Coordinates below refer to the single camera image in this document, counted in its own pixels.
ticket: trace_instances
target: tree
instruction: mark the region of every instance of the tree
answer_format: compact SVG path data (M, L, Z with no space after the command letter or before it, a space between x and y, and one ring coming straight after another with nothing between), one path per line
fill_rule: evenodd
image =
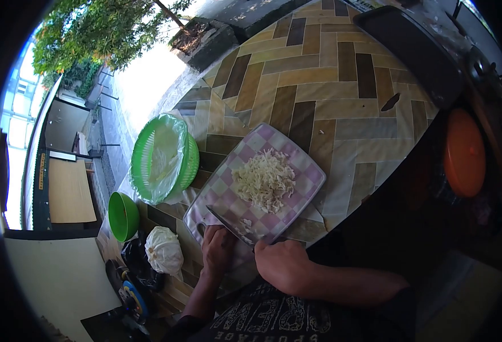
M191 2L166 7L158 0L58 0L35 33L34 71L62 73L88 58L124 69L165 41L162 24L174 20L184 29L178 13Z

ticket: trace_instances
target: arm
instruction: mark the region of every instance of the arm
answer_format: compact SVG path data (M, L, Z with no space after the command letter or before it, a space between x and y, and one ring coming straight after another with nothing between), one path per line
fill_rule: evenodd
M235 236L223 226L211 225L206 228L202 244L204 266L182 317L192 316L204 321L213 319L217 290L232 260L235 242Z
M291 240L272 246L259 241L255 260L266 281L282 292L305 299L370 308L408 287L403 277L391 272L313 263L300 243Z

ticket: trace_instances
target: cutting board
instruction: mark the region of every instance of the cutting board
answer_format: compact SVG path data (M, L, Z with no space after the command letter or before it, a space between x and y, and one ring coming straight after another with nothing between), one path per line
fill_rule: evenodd
M287 194L282 197L284 206L276 214L265 213L251 202L239 198L235 193L236 184L232 178L232 170L241 168L256 154L271 148L287 154L289 166L295 172L295 191L290 197ZM239 224L243 218L251 220L251 231L256 232L258 237L263 235L265 242L272 243L308 206L325 180L323 170L306 152L283 133L263 123L249 132L227 155L182 219L192 236L201 244L203 228L198 227L220 224L207 210L206 205L210 205L230 223ZM251 249L238 241L233 266L252 257Z

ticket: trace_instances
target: kitchen knife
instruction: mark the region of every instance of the kitchen knife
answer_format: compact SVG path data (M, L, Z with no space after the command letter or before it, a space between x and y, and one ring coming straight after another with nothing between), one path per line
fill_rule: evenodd
M232 225L228 223L224 217L217 214L209 205L206 205L206 208L222 223L222 225L226 227L226 229L230 231L230 233L234 234L238 239L243 241L243 243L251 247L252 250L255 249L255 244L259 242L258 237L256 237L253 233L246 232L245 229L239 225Z

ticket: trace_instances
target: black tray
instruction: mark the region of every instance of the black tray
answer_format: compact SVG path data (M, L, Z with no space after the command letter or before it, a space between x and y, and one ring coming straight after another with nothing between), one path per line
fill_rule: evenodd
M358 14L353 20L412 72L435 106L451 108L464 89L462 72L428 31L393 6Z

